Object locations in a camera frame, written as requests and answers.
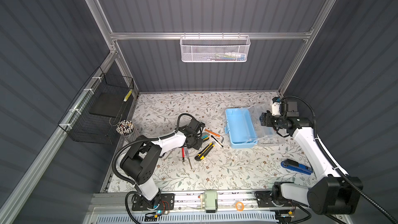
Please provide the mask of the yellow black utility knife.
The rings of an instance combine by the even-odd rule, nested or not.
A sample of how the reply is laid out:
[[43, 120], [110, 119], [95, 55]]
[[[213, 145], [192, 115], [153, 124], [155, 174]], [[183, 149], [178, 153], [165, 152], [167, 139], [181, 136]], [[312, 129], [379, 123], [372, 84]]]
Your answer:
[[214, 148], [215, 143], [212, 142], [210, 143], [208, 146], [206, 146], [201, 152], [199, 152], [196, 156], [195, 156], [195, 161], [201, 161], [203, 160], [209, 153], [210, 151]]

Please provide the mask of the blue plastic tool box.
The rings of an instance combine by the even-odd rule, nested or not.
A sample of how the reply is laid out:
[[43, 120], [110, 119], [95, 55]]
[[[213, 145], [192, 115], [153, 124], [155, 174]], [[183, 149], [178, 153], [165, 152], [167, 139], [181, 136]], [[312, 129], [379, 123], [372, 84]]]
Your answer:
[[248, 108], [227, 108], [226, 120], [225, 133], [230, 137], [231, 148], [252, 148], [258, 143]]

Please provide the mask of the black marker pen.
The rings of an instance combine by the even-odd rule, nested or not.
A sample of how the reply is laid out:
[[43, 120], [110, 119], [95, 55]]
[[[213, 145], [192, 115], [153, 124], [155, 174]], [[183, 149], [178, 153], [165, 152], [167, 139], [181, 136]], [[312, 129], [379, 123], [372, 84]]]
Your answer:
[[224, 147], [224, 145], [223, 145], [217, 138], [215, 138], [213, 135], [211, 136], [211, 138], [215, 141], [215, 143], [216, 143], [219, 147], [221, 147], [221, 148]]

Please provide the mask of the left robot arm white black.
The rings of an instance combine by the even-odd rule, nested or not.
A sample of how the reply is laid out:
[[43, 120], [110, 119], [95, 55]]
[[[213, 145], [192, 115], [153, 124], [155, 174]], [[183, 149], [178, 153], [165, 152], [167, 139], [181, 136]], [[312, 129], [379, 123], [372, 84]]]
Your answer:
[[200, 149], [205, 123], [191, 119], [190, 123], [163, 137], [150, 139], [139, 136], [131, 146], [120, 152], [113, 162], [115, 169], [121, 169], [120, 179], [133, 184], [136, 191], [148, 203], [157, 205], [160, 189], [155, 185], [153, 173], [158, 160], [165, 153], [177, 148]]

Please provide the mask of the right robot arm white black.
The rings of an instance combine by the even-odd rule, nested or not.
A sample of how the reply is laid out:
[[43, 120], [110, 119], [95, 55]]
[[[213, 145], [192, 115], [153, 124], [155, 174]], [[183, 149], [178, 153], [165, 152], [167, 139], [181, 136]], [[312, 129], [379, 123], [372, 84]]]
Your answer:
[[276, 182], [272, 187], [273, 201], [295, 201], [318, 215], [354, 214], [363, 189], [362, 181], [350, 177], [333, 158], [316, 133], [316, 121], [289, 114], [288, 105], [287, 97], [274, 97], [271, 109], [261, 114], [260, 123], [275, 131], [286, 130], [306, 154], [317, 183], [309, 188], [287, 181]]

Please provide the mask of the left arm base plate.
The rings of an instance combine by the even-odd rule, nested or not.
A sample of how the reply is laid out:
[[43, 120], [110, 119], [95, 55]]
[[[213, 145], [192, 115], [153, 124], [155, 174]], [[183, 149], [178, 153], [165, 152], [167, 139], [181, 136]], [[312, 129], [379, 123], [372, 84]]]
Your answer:
[[145, 197], [135, 194], [131, 200], [133, 211], [149, 211], [165, 210], [170, 211], [174, 209], [175, 194], [158, 194], [152, 200], [147, 200]]

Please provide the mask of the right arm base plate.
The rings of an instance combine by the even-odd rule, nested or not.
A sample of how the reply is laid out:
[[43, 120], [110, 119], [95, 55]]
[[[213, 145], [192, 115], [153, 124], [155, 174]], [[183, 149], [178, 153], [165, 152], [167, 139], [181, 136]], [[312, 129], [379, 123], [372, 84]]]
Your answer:
[[290, 200], [273, 196], [271, 191], [255, 191], [254, 195], [258, 207], [296, 207]]

